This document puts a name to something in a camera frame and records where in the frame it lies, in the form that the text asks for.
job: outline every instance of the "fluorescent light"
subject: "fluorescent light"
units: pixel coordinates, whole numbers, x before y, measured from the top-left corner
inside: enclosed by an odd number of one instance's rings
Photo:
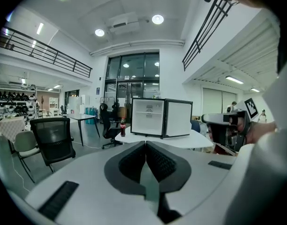
[[[243,84],[242,81],[239,81],[238,79],[231,77],[231,76],[227,76],[226,79],[231,80],[233,82],[239,83],[239,84]]]
[[[258,91],[258,90],[255,89],[255,88],[252,88],[251,90],[253,90],[254,92],[260,92],[260,91]]]
[[[163,18],[163,16],[157,14],[157,15],[152,17],[152,21],[153,21],[153,23],[159,25],[159,24],[163,23],[164,18]]]
[[[102,30],[102,29],[97,29],[96,31],[95,31],[95,34],[98,36],[98,37],[102,37],[102,36],[104,36],[104,31]]]
[[[41,31],[41,29],[42,29],[43,26],[44,26],[44,24],[43,24],[43,23],[40,23],[40,25],[39,25],[39,27],[38,27],[38,29],[37,29],[37,34],[40,33],[40,31]]]
[[[35,45],[36,45],[36,41],[34,40],[34,41],[33,41],[32,48],[34,48],[34,47],[35,47]]]

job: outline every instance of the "glass door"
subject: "glass door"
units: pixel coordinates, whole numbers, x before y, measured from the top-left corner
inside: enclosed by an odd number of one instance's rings
[[[126,123],[130,123],[132,99],[142,98],[143,93],[142,82],[118,83],[117,98],[120,104],[119,117],[125,117]]]

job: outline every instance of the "ceiling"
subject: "ceiling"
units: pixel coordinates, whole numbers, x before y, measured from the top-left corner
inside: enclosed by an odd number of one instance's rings
[[[201,67],[193,81],[206,81],[250,91],[266,90],[277,78],[279,31],[271,15],[246,32],[244,39],[232,47],[223,48],[219,57]],[[244,82],[238,84],[226,79],[232,76]]]
[[[110,45],[147,39],[180,39],[190,0],[25,0],[21,6],[48,20],[92,52]],[[164,17],[161,25],[153,15]],[[115,21],[129,27],[111,31]],[[97,37],[96,29],[105,35]]]
[[[56,85],[62,85],[60,89],[80,85],[79,83],[64,80],[56,76],[44,73],[34,72],[23,68],[13,67],[6,64],[0,64],[0,85],[13,83],[21,83],[21,78],[26,78],[27,85],[34,84],[40,88],[53,88]]]

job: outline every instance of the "desk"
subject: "desk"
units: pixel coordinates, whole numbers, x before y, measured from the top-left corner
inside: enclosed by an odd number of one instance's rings
[[[144,135],[135,135],[131,133],[131,127],[126,128],[126,135],[124,137],[121,136],[119,133],[115,139],[119,142],[123,143],[134,143],[139,141],[154,141],[159,143],[164,143],[167,145],[171,145],[177,148],[207,148],[212,147],[213,143],[204,137],[203,135],[199,134],[198,132],[191,130],[189,136],[181,136],[181,137],[171,137],[171,138],[164,138],[161,139],[160,137],[153,137],[153,136],[144,136]]]
[[[98,133],[98,137],[100,137],[100,133],[98,132],[98,127],[97,127],[96,116],[87,115],[87,114],[77,114],[77,113],[64,114],[63,116],[71,118],[71,119],[75,119],[75,120],[78,121],[78,126],[79,126],[79,130],[80,130],[80,137],[81,137],[82,146],[83,146],[83,138],[82,138],[82,130],[81,130],[81,121],[88,120],[88,119],[94,119],[95,120],[96,130],[97,130],[97,133]]]

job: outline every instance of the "white desk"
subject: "white desk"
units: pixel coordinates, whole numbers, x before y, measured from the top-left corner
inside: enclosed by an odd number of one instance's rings
[[[199,134],[194,130],[190,131],[189,136],[172,137],[164,139],[160,139],[160,137],[153,137],[153,136],[146,137],[143,135],[135,135],[134,133],[131,133],[130,130],[131,127],[126,128],[126,135],[122,137],[121,134],[119,133],[115,137],[115,139],[123,143],[134,143],[139,141],[155,141],[184,149],[207,148],[213,146],[213,143],[209,139],[207,139],[206,137],[204,137],[203,135]]]

